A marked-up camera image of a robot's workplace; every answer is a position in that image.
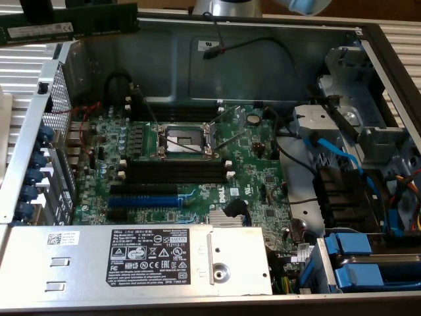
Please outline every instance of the power supply label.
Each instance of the power supply label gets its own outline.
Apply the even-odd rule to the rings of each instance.
[[[189,230],[112,230],[107,283],[112,287],[191,284]]]

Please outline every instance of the grey metal sheet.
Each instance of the grey metal sheet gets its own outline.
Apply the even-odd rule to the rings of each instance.
[[[152,230],[151,236],[154,240],[157,235],[153,231],[155,229],[189,229],[188,271],[191,275],[191,284],[119,287],[107,284],[111,232],[116,229]],[[72,243],[56,244],[59,234],[64,232],[68,234],[73,232],[73,236],[77,235],[77,242],[74,237]],[[54,242],[48,245],[50,233],[55,234],[55,238],[50,238]],[[169,246],[162,241],[161,239],[161,242],[158,242],[156,239],[154,246],[158,250],[155,251]],[[27,268],[26,259],[16,260],[16,256],[21,257],[22,249],[25,249],[25,258],[30,258],[31,269]],[[174,256],[173,253],[169,254],[168,260],[177,262]],[[63,267],[51,266],[53,258],[68,259],[69,264]],[[142,260],[149,263],[160,262],[156,257]],[[225,265],[230,271],[226,282],[220,282],[216,278],[218,271],[216,265],[220,264]],[[182,298],[244,295],[261,297],[272,294],[262,230],[257,227],[214,228],[211,225],[14,227],[11,229],[1,263],[0,279],[2,280],[0,292],[3,293],[0,296],[0,309],[3,311],[5,309],[22,311],[36,305],[43,307],[143,305],[157,298],[161,298],[162,301],[163,298],[165,301],[167,299],[179,301]],[[48,284],[58,282],[64,286],[45,291]]]

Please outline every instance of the blue clip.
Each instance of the blue clip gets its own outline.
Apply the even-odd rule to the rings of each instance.
[[[326,243],[329,255],[339,255],[341,253],[341,248],[337,243],[335,234],[330,234],[328,237],[325,237],[324,242]]]
[[[340,232],[336,238],[344,255],[370,255],[373,252],[366,234]]]
[[[335,270],[338,287],[344,292],[357,288],[379,288],[384,286],[378,265],[350,263]]]

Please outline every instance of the perforated metal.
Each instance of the perforated metal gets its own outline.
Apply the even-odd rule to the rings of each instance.
[[[57,68],[54,76],[53,88],[51,89],[51,100],[53,101],[53,113],[69,111],[72,108],[61,65]],[[53,113],[45,113],[43,115],[43,122],[54,130],[60,130],[64,139],[66,139],[70,124],[70,113]]]

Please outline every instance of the black connector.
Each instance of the black connector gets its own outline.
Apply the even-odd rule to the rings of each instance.
[[[245,226],[251,226],[251,216],[247,204],[241,199],[235,199],[224,209],[224,213],[228,217],[236,218],[238,215],[245,217]]]
[[[205,51],[203,54],[203,59],[214,59],[217,58],[217,56],[223,54],[224,50],[221,48],[221,46],[214,46]]]

